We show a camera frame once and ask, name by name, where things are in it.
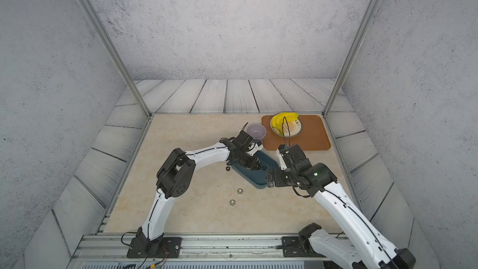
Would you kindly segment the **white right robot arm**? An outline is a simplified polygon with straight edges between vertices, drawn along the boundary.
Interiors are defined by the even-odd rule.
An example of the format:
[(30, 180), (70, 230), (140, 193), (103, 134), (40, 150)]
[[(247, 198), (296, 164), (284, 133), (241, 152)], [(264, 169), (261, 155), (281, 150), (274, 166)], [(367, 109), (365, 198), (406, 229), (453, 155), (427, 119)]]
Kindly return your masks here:
[(314, 166), (294, 164), (284, 170), (270, 169), (268, 184), (307, 192), (324, 207), (350, 240), (345, 244), (320, 225), (312, 223), (299, 231), (295, 247), (307, 257), (322, 255), (342, 269), (412, 269), (414, 255), (399, 249), (381, 234), (357, 209), (334, 173), (322, 163)]

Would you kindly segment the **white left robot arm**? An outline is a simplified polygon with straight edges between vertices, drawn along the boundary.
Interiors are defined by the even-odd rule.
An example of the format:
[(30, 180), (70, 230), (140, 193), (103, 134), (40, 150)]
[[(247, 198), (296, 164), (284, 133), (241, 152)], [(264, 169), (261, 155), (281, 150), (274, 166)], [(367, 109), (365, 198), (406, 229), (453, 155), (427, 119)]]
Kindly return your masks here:
[(212, 146), (194, 151), (174, 149), (156, 175), (156, 196), (151, 210), (130, 244), (130, 249), (138, 250), (133, 255), (150, 253), (161, 243), (174, 203), (189, 189), (197, 170), (226, 161), (234, 161), (251, 171), (260, 170), (256, 153), (262, 149), (261, 141), (244, 133), (236, 138), (222, 138)]

